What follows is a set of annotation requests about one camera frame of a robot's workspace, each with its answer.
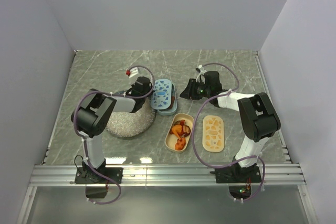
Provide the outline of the red-brown meat slab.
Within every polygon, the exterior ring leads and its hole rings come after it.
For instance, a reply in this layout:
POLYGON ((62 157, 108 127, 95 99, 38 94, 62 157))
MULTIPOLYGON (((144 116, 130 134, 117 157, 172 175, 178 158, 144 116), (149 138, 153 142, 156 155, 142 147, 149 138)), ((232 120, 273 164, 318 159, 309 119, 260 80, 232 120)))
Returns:
POLYGON ((171 97, 171 106, 170 106, 170 108, 172 108, 172 107, 173 107, 173 105, 174 105, 174 102, 175 102, 175 96, 174 96, 174 95, 172 95, 172 97, 171 97))

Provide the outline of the blue patterned lid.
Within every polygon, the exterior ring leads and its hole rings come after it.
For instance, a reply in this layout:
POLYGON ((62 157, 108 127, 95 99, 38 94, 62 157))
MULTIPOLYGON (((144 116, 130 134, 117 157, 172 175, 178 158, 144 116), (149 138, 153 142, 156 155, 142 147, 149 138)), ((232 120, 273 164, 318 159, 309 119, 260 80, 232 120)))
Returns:
POLYGON ((151 107, 155 110, 168 109, 172 103, 172 90, 171 80, 156 80, 151 96, 151 107))

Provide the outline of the blue lunch box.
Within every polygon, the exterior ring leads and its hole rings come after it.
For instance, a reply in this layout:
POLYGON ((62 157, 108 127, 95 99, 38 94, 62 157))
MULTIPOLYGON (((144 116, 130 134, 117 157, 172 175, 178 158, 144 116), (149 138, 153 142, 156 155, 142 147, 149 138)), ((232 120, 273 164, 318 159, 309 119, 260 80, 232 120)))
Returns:
POLYGON ((170 116, 174 115, 177 112, 177 99, 176 99, 176 92, 175 92, 175 86, 172 84, 172 95, 175 96, 175 102, 172 108, 170 106, 167 109, 164 110, 158 110, 159 115, 161 116, 170 116))

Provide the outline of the bacon piece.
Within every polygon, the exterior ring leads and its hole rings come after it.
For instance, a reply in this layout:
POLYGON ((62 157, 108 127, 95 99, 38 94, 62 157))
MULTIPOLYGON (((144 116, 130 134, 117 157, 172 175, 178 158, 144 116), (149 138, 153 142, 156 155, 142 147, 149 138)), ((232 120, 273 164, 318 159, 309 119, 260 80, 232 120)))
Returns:
POLYGON ((190 133, 190 127, 189 126, 186 126, 186 125, 184 125, 183 126, 183 131, 185 132, 185 133, 190 133))
POLYGON ((177 124, 184 125, 185 124, 185 120, 179 120, 179 121, 177 121, 177 124))

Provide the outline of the beige lunch box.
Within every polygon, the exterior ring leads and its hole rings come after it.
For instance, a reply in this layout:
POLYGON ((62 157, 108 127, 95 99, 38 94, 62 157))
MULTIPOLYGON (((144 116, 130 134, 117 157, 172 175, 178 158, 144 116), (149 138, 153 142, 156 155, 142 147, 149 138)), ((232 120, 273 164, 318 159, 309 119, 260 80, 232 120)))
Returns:
MULTIPOLYGON (((193 129, 194 118, 185 113, 176 114, 172 121, 171 127, 173 127, 174 124, 180 120, 185 120, 185 123, 187 124, 187 126, 189 126, 191 130, 193 129)), ((167 147, 168 150, 172 152, 182 153, 187 148, 188 142, 190 140, 190 136, 185 137, 185 139, 186 139, 186 144, 184 145, 184 147, 181 150, 176 150, 175 144, 177 143, 177 137, 173 134, 167 133, 166 138, 165 138, 165 146, 167 147)))

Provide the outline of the spotted orange food piece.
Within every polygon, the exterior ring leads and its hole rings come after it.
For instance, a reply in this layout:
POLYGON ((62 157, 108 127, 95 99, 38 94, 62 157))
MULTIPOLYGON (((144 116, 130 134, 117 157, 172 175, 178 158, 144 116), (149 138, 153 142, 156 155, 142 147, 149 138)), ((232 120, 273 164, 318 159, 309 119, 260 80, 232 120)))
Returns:
POLYGON ((181 150, 184 148, 185 145, 186 145, 186 140, 185 140, 185 138, 184 138, 184 137, 182 137, 182 138, 178 138, 178 139, 177 139, 177 142, 176 142, 176 144, 175 144, 175 150, 177 150, 177 151, 181 151, 181 150))

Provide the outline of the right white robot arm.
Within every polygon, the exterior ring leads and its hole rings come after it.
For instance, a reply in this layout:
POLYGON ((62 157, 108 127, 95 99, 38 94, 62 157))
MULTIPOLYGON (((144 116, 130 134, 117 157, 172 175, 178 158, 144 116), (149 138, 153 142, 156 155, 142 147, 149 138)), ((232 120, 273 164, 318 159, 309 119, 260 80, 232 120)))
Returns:
POLYGON ((205 103, 239 112, 245 136, 234 157, 236 166, 232 168, 231 174, 234 180, 243 182, 250 175, 249 168, 257 163, 265 143, 280 129, 280 119, 268 94, 242 94, 225 90, 217 71, 200 72, 198 76, 203 76, 204 80, 190 78, 180 98, 207 98, 205 103))

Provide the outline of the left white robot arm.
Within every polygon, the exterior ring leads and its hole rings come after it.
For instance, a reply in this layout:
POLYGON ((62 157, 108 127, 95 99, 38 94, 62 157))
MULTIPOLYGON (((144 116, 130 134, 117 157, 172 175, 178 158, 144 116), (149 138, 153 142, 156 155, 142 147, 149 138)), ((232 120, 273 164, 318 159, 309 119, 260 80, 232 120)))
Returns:
POLYGON ((108 178, 106 159, 102 150, 101 133, 105 130, 114 112, 135 114, 152 94, 153 85, 149 78, 138 77, 125 94, 111 95, 90 89, 80 100, 71 115, 75 133, 81 137, 84 150, 81 177, 92 183, 108 178))

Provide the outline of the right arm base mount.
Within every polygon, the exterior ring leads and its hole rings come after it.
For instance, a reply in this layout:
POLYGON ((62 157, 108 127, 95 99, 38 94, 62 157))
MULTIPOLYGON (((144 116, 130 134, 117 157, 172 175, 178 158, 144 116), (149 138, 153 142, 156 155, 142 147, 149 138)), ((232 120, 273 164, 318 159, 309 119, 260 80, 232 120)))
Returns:
POLYGON ((235 164, 228 168, 215 169, 211 174, 215 175, 217 184, 229 184, 230 195, 240 201, 249 199, 253 195, 252 183, 264 183, 264 175, 260 168, 254 164, 247 168, 241 168, 235 164))

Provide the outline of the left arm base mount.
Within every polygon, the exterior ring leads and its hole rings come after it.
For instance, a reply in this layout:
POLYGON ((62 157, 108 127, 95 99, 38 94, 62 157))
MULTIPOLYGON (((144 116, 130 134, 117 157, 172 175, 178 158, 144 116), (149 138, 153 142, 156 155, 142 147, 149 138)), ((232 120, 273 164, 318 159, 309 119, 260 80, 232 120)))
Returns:
POLYGON ((121 181, 123 176, 122 167, 106 167, 106 161, 98 167, 91 169, 84 162, 81 155, 74 157, 76 175, 74 183, 76 185, 85 185, 86 197, 92 202, 96 199, 104 199, 109 191, 109 186, 114 184, 119 189, 117 198, 121 195, 121 181))

